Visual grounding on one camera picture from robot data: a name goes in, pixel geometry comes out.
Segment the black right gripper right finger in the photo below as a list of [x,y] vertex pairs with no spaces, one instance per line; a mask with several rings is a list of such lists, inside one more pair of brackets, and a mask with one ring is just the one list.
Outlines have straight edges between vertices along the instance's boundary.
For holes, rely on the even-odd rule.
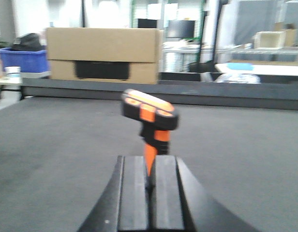
[[157,156],[151,182],[153,232],[257,231],[210,195],[180,158]]

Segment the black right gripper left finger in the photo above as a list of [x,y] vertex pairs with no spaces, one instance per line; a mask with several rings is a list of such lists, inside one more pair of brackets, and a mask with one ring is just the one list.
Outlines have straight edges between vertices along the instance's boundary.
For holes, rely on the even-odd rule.
[[118,156],[112,176],[79,232],[147,232],[147,171],[142,156]]

